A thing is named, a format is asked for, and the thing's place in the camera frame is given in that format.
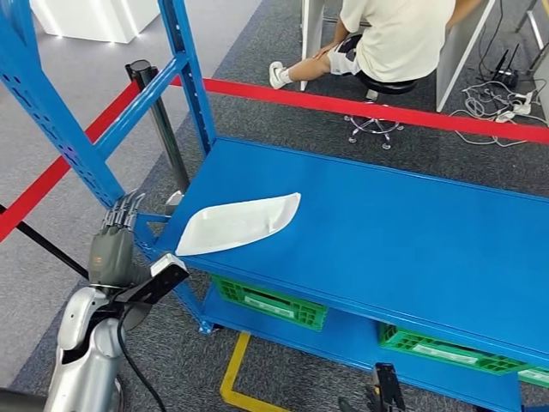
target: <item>red barrier tape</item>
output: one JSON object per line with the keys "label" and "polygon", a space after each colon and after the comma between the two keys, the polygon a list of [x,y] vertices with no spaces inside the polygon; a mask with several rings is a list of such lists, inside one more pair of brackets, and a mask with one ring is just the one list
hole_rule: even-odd
{"label": "red barrier tape", "polygon": [[[171,82],[171,85],[180,87],[181,80],[179,76],[176,77]],[[524,124],[498,124],[476,118],[450,117],[434,112],[422,112],[400,107],[365,105],[360,101],[287,90],[274,90],[262,86],[216,79],[204,79],[204,86],[210,93],[268,101],[279,105],[354,116],[385,118],[386,120],[434,129],[457,130],[463,133],[549,144],[549,130],[544,127]],[[85,131],[86,135],[90,142],[96,142],[139,92],[140,90],[136,83],[130,83],[90,124]],[[61,180],[69,168],[62,157],[57,158],[5,212],[0,215],[0,242],[5,240],[17,225],[25,219],[31,210]]]}
{"label": "red barrier tape", "polygon": [[[129,84],[86,129],[85,134],[90,142],[96,142],[139,93],[140,88],[136,83]],[[0,215],[0,242],[5,240],[20,221],[25,219],[31,210],[48,194],[70,168],[65,159],[58,157],[32,185],[20,194],[5,212]]]}
{"label": "red barrier tape", "polygon": [[[179,77],[172,82],[180,86]],[[451,117],[435,112],[382,105],[365,105],[360,101],[337,99],[333,97],[304,94],[286,90],[274,90],[251,84],[225,82],[216,79],[204,79],[207,91],[216,94],[227,94],[235,97],[277,103],[279,105],[302,107],[305,109],[334,112],[429,127],[440,130],[458,130],[462,133],[473,133],[485,136],[498,136],[511,140],[526,140],[535,143],[549,143],[549,129],[546,127],[525,124],[495,123],[476,118]]]}

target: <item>person's leg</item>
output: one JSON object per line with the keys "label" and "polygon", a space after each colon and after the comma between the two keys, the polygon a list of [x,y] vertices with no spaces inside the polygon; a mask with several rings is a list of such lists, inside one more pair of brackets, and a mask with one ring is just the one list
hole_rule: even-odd
{"label": "person's leg", "polygon": [[320,59],[306,58],[289,69],[281,62],[274,62],[268,68],[269,80],[273,88],[283,88],[292,82],[311,81],[327,73],[334,75],[355,75],[360,70],[355,49],[360,39],[357,34],[323,54]]}
{"label": "person's leg", "polygon": [[288,69],[288,74],[293,82],[316,80],[330,72],[330,65],[327,53],[323,54],[320,59],[305,58]]}
{"label": "person's leg", "polygon": [[268,71],[271,85],[273,88],[282,88],[292,82],[318,79],[330,73],[330,64],[327,53],[325,53],[319,59],[305,58],[289,69],[283,67],[281,62],[275,62],[271,64]]}

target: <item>robot finger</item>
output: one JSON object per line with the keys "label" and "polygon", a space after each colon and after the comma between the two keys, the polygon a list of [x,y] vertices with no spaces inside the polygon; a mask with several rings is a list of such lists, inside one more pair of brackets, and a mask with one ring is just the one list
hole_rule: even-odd
{"label": "robot finger", "polygon": [[105,215],[105,226],[112,226],[112,223],[115,221],[115,214],[116,211],[120,208],[120,202],[121,199],[118,199],[115,202],[115,205],[110,208],[109,210],[107,210],[107,213]]}
{"label": "robot finger", "polygon": [[145,198],[145,194],[142,193],[139,196],[137,196],[130,206],[130,209],[127,212],[127,215],[126,216],[126,219],[124,221],[124,227],[129,227],[130,229],[132,229],[133,227],[133,224],[135,223],[135,218],[137,216],[137,210],[140,208],[140,205],[141,202],[143,201]]}
{"label": "robot finger", "polygon": [[115,225],[119,227],[122,225],[122,222],[124,222],[124,220],[125,220],[126,218],[126,214],[127,213],[129,205],[133,202],[133,198],[135,197],[135,194],[136,192],[137,190],[130,191],[130,193],[121,199],[121,207],[118,210],[118,213],[115,219]]}

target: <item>shorts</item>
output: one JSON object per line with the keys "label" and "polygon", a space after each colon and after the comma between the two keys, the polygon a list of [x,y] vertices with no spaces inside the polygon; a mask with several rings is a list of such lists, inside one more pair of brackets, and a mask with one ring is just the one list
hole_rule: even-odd
{"label": "shorts", "polygon": [[327,53],[330,59],[330,72],[333,75],[353,75],[360,71],[357,59],[357,45],[362,38],[361,34],[348,37]]}

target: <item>black stool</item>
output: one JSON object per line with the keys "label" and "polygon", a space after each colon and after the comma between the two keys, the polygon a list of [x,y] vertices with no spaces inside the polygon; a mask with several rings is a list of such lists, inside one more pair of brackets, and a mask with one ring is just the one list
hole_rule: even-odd
{"label": "black stool", "polygon": [[[409,80],[407,82],[396,82],[396,83],[382,83],[377,80],[373,80],[372,77],[367,76],[363,72],[359,72],[356,75],[357,78],[360,80],[364,86],[368,88],[368,92],[366,94],[366,101],[364,103],[369,105],[375,103],[378,99],[378,94],[404,94],[413,90],[417,83],[416,80]],[[356,135],[360,131],[364,131],[372,135],[383,135],[385,137],[385,142],[383,143],[382,147],[385,150],[391,148],[391,138],[389,133],[394,130],[403,130],[404,126],[400,125],[398,122],[391,122],[391,125],[386,127],[387,121],[382,118],[360,118],[360,120],[353,116],[345,116],[345,120],[352,123],[355,129],[353,130],[353,134],[349,137],[349,143],[356,143]]]}

